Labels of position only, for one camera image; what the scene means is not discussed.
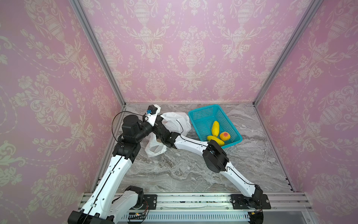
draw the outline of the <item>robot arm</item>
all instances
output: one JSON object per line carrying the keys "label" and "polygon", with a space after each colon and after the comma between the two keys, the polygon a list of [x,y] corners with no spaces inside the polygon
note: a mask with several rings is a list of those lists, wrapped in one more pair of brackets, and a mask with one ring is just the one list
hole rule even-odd
{"label": "robot arm", "polygon": [[[226,153],[214,140],[211,140],[210,142],[201,142],[179,135],[175,139],[174,145],[177,149],[184,149],[203,156],[205,163],[211,171],[224,175],[238,190],[240,190],[244,196],[253,197],[253,195],[255,195],[256,185],[246,179],[233,166],[233,164],[227,159]],[[223,161],[220,161],[220,153],[225,157]]]}
{"label": "robot arm", "polygon": [[211,171],[227,177],[248,198],[248,206],[258,208],[261,205],[260,187],[235,169],[217,142],[202,142],[183,137],[177,132],[169,132],[162,124],[163,118],[158,117],[159,112],[158,105],[150,105],[143,115],[143,121],[136,115],[128,115],[123,119],[123,138],[121,136],[118,139],[105,175],[81,211],[71,213],[69,224],[112,224],[132,207],[139,209],[143,206],[143,189],[135,186],[129,186],[115,203],[112,200],[140,150],[140,142],[151,132],[169,148],[184,149],[202,156]]}

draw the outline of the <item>damask pattern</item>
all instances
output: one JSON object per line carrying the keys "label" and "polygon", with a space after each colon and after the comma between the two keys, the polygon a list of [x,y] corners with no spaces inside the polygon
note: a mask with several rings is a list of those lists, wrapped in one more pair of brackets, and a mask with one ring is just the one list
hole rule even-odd
{"label": "damask pattern", "polygon": [[2,1],[0,70],[0,223],[66,223],[120,110],[70,3]]}
{"label": "damask pattern", "polygon": [[322,224],[358,212],[358,1],[324,1],[258,108]]}
{"label": "damask pattern", "polygon": [[252,102],[311,0],[80,2],[126,102]]}

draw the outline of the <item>metal rail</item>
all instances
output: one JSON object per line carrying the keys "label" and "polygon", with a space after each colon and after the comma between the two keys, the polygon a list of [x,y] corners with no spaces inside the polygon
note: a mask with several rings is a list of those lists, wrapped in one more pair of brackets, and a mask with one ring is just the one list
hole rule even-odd
{"label": "metal rail", "polygon": [[[237,192],[190,192],[190,193],[150,193],[157,194],[156,210],[151,212],[216,212],[216,211],[238,211],[234,210],[230,202],[230,195]],[[264,192],[267,194],[272,209],[265,211],[313,211],[304,193],[300,192]],[[90,198],[91,193],[85,193],[79,209]],[[254,211],[254,209],[243,209],[239,211]]]}
{"label": "metal rail", "polygon": [[86,14],[85,14],[79,0],[70,0],[70,3],[73,7],[73,11],[76,13],[78,20],[82,25],[82,28],[88,38],[89,43],[91,44],[91,46],[98,58],[99,63],[101,64],[101,66],[108,78],[108,81],[111,84],[111,87],[117,97],[117,100],[120,102],[121,106],[124,106],[125,101],[124,101],[123,95],[121,94],[121,91],[117,85],[117,81],[115,80],[115,78],[111,72],[111,69],[106,61],[106,58],[102,52],[102,49],[96,39],[95,33],[93,32],[93,30],[91,28],[91,25],[86,17]]}
{"label": "metal rail", "polygon": [[285,63],[286,59],[290,55],[291,51],[295,47],[296,43],[300,39],[301,35],[305,31],[306,27],[310,23],[311,19],[317,12],[317,10],[322,2],[323,2],[323,0],[312,0],[310,5],[307,7],[305,14],[302,16],[300,22],[298,23],[295,31],[292,34],[290,40],[287,42],[280,57],[276,61],[274,67],[272,68],[270,75],[268,76],[265,83],[262,85],[259,93],[257,94],[257,96],[253,102],[255,106],[257,106],[261,102],[262,98],[264,97],[267,90],[269,89],[271,83],[274,81],[277,73],[280,71],[280,68]]}

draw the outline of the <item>pink wallpaper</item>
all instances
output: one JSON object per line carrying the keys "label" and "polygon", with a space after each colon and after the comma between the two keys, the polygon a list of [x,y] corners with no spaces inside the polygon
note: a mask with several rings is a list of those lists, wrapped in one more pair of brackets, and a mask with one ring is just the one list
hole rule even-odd
{"label": "pink wallpaper", "polygon": [[68,1],[0,5],[0,223],[64,224],[120,106]]}
{"label": "pink wallpaper", "polygon": [[252,102],[310,0],[80,2],[126,102]]}
{"label": "pink wallpaper", "polygon": [[358,1],[323,1],[259,105],[321,224],[357,223]]}

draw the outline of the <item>mango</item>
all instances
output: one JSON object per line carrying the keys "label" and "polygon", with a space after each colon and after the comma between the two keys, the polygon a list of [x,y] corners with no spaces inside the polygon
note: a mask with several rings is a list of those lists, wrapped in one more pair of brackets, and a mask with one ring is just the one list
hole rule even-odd
{"label": "mango", "polygon": [[223,132],[223,133],[220,134],[220,139],[223,140],[223,141],[229,140],[230,137],[231,137],[230,134],[227,133],[227,132]]}
{"label": "mango", "polygon": [[219,136],[219,131],[220,131],[220,126],[219,126],[219,122],[214,121],[213,123],[213,127],[211,128],[211,134],[215,137]]}
{"label": "mango", "polygon": [[224,146],[225,145],[225,143],[222,140],[218,139],[215,136],[210,135],[210,136],[207,137],[207,139],[208,139],[208,141],[214,140],[215,142],[217,142],[219,144],[219,146]]}

